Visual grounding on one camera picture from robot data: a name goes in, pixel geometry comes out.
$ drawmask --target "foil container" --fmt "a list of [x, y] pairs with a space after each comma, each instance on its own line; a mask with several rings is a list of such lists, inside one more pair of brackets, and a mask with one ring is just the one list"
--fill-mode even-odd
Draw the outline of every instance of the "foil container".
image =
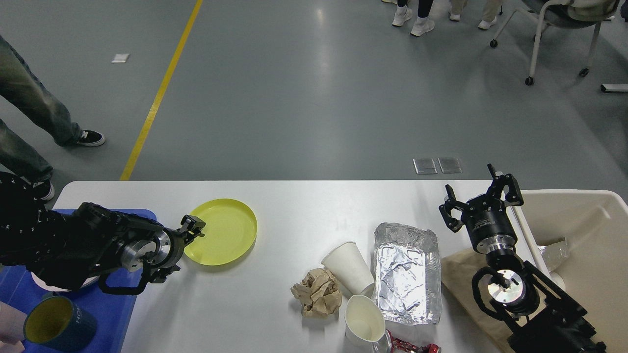
[[436, 234], [398, 223], [375, 230], [375, 304], [388, 321], [438, 323], [441, 264]]

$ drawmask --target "tabletop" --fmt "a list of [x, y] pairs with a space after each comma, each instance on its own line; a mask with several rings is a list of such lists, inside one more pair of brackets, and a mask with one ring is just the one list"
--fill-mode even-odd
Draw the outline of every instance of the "tabletop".
[[[303, 318], [290, 288], [345, 241], [355, 241], [371, 264], [373, 233], [382, 222], [432, 230], [441, 257], [469, 248], [466, 230], [452, 233], [438, 211], [446, 184], [467, 200], [486, 192], [490, 180], [73, 182], [55, 208], [94, 202], [148, 209], [164, 226], [177, 228], [196, 206], [233, 198], [257, 217], [257, 239], [240, 259], [202, 266], [184, 256], [180, 272], [148, 285], [136, 301], [123, 353], [364, 352], [344, 337], [347, 297], [327, 319]], [[533, 261], [510, 209], [508, 214], [520, 239], [517, 254]], [[443, 352], [498, 351], [444, 287], [438, 325], [386, 325], [395, 337], [436, 343]]]

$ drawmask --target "yellow plate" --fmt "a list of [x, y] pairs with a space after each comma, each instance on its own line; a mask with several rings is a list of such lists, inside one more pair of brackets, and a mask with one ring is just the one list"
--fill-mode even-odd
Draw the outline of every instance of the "yellow plate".
[[240, 201], [219, 198], [195, 208], [192, 215], [205, 221], [205, 237], [185, 247], [185, 254], [204, 265], [221, 265], [244, 255], [255, 241], [257, 219]]

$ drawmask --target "shoe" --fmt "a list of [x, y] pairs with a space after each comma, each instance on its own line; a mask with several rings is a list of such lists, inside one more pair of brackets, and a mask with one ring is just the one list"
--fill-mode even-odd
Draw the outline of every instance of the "shoe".
[[433, 30], [434, 25], [434, 21], [431, 19], [418, 18], [416, 22], [414, 22], [414, 26], [412, 26], [410, 34], [415, 37], [420, 37], [421, 35]]
[[55, 187], [50, 183], [50, 179], [32, 183], [31, 186], [33, 187], [33, 194], [38, 200], [47, 202], [55, 196]]
[[452, 21], [460, 21], [460, 14], [453, 14], [452, 13], [452, 5], [449, 4], [449, 19]]
[[495, 17], [495, 19], [493, 19], [492, 22], [486, 22], [486, 21], [482, 20], [482, 22], [480, 22], [480, 24], [478, 24], [477, 27], [480, 28], [481, 30], [487, 30], [493, 24], [497, 24], [497, 16]]
[[105, 136], [101, 133], [91, 130], [83, 130], [77, 144], [87, 147], [96, 147], [105, 143]]
[[412, 18], [412, 10], [408, 6], [402, 8], [397, 7], [397, 12], [394, 14], [392, 25], [395, 27], [401, 27], [405, 22]]

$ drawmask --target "trash bin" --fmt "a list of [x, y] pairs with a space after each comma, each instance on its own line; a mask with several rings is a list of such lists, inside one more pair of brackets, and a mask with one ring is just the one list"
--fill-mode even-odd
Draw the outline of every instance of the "trash bin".
[[602, 190], [524, 190], [515, 207], [526, 242], [539, 267], [537, 245], [567, 240], [569, 257], [555, 269], [565, 291], [582, 305], [607, 352], [625, 352], [628, 335], [628, 206]]

